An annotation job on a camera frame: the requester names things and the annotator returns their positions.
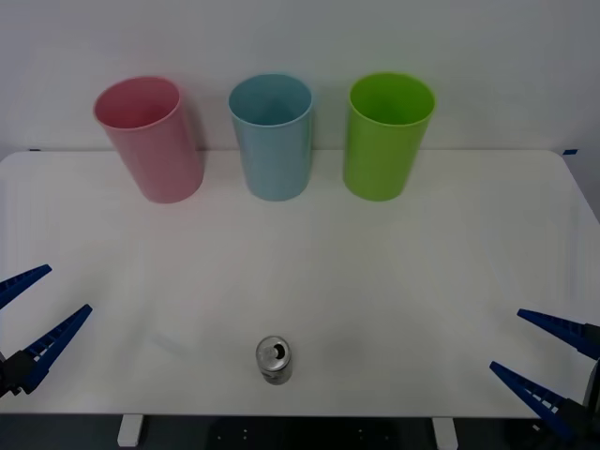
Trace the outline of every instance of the pink cup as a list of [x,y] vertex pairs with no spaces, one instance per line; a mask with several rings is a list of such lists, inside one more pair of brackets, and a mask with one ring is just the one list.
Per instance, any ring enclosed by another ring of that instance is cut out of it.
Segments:
[[119,82],[97,98],[94,116],[146,199],[174,203],[198,189],[203,164],[173,82],[159,77]]

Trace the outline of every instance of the plastic cup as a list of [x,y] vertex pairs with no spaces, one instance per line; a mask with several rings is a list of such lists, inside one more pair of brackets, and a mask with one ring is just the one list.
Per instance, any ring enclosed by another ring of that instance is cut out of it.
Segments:
[[138,77],[115,84],[97,98],[94,116],[146,199],[174,203],[198,189],[203,164],[173,82]]
[[268,201],[300,194],[310,170],[308,87],[288,75],[258,75],[232,90],[229,108],[250,192]]
[[372,201],[400,194],[435,108],[435,96],[403,73],[374,73],[350,91],[344,182]]

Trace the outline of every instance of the white table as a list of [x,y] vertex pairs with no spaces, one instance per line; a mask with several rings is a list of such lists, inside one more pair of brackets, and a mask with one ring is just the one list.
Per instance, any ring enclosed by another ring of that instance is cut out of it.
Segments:
[[[533,417],[497,360],[581,400],[593,361],[519,308],[600,323],[600,227],[544,151],[422,151],[391,202],[354,197],[315,153],[287,202],[207,155],[191,198],[146,201],[113,152],[0,164],[2,278],[53,272],[0,313],[10,355],[94,311],[32,395],[1,413]],[[291,380],[254,350],[279,334]]]

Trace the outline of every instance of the black floor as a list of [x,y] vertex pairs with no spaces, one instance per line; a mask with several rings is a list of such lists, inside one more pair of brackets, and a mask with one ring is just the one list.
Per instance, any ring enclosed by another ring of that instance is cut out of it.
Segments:
[[[263,425],[257,423],[261,419],[247,419],[248,426],[242,427],[245,419],[218,419],[215,417],[197,416],[146,416],[142,431],[142,439],[138,446],[141,450],[158,449],[194,449],[203,450],[214,448],[265,448],[262,445],[252,445],[253,440],[242,441],[244,431],[257,434]],[[281,448],[324,448],[332,442],[324,438],[323,430],[319,429],[316,419],[282,419],[293,420],[292,434],[295,437],[285,442]],[[431,422],[427,419],[397,419],[387,423],[367,423],[366,427],[351,422],[342,425],[345,431],[352,433],[361,429],[366,439],[362,447],[368,449],[407,449],[433,450],[435,442]],[[0,449],[1,450],[111,450],[117,449],[116,438],[121,424],[121,416],[116,415],[0,415]],[[328,429],[339,431],[340,423],[327,422]],[[481,419],[455,420],[460,450],[506,450],[510,447],[504,442],[503,421]],[[269,426],[273,434],[277,427]],[[378,435],[381,444],[373,441]],[[345,448],[351,448],[347,442]]]

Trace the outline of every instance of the green cup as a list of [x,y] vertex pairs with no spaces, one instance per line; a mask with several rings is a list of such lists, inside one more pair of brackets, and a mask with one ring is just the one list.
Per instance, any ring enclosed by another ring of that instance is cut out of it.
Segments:
[[404,73],[374,73],[350,91],[344,182],[372,201],[399,195],[435,108],[433,92]]

